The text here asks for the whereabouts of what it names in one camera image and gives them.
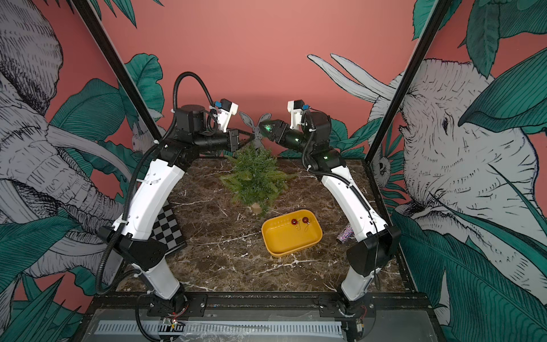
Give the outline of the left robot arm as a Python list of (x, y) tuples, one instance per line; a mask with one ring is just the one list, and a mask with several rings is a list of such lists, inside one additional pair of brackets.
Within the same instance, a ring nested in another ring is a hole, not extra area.
[(175, 185), (201, 153), (235, 152), (247, 142), (240, 141), (241, 130), (228, 127), (238, 106), (226, 99), (209, 108), (184, 105), (173, 113), (168, 131), (153, 142), (134, 169), (121, 216), (112, 226), (98, 231), (107, 247), (99, 263), (95, 290), (98, 295), (108, 293), (102, 286), (103, 273), (111, 252), (117, 252), (133, 269), (112, 281), (111, 287), (128, 276), (140, 276), (152, 288), (149, 315), (177, 318), (189, 304), (183, 285), (165, 259), (167, 245), (151, 237), (155, 220)]

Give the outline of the small green christmas tree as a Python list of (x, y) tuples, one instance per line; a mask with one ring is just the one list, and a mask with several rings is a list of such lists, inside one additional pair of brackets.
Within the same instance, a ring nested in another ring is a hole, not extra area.
[(257, 216), (264, 216), (296, 177), (282, 171), (270, 150), (244, 147), (228, 158), (231, 171), (220, 177), (232, 193), (232, 201), (249, 207)]

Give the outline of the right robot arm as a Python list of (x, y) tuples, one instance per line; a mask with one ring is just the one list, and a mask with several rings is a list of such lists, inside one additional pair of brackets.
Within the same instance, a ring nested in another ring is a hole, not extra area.
[(330, 146), (330, 116), (306, 109), (291, 123), (264, 121), (259, 129), (277, 145), (300, 152), (303, 167), (321, 181), (347, 217), (356, 243), (346, 252), (350, 268), (340, 285), (338, 310), (345, 317), (363, 317), (370, 311), (368, 288), (395, 256), (400, 229), (373, 209), (353, 180), (346, 161)]

